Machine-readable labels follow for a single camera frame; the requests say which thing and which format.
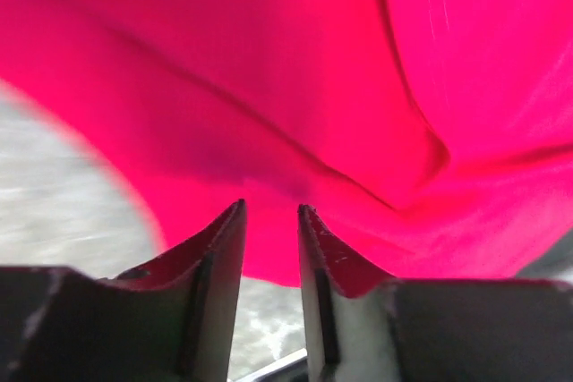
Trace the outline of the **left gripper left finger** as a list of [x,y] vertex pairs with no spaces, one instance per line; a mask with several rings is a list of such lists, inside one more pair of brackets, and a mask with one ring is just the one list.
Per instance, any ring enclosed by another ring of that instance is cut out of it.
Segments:
[[116,278],[1,270],[4,381],[224,381],[246,206]]

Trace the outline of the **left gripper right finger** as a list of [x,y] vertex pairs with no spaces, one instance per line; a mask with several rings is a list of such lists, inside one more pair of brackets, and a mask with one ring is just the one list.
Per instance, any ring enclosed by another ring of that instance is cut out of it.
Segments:
[[572,287],[400,279],[298,209],[312,381],[569,381]]

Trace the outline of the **bright red t-shirt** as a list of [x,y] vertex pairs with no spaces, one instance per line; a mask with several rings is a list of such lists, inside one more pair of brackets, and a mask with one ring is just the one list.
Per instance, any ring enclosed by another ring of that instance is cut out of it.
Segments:
[[1,78],[167,245],[246,199],[250,277],[298,285],[301,203],[403,277],[513,276],[572,226],[572,0],[1,0]]

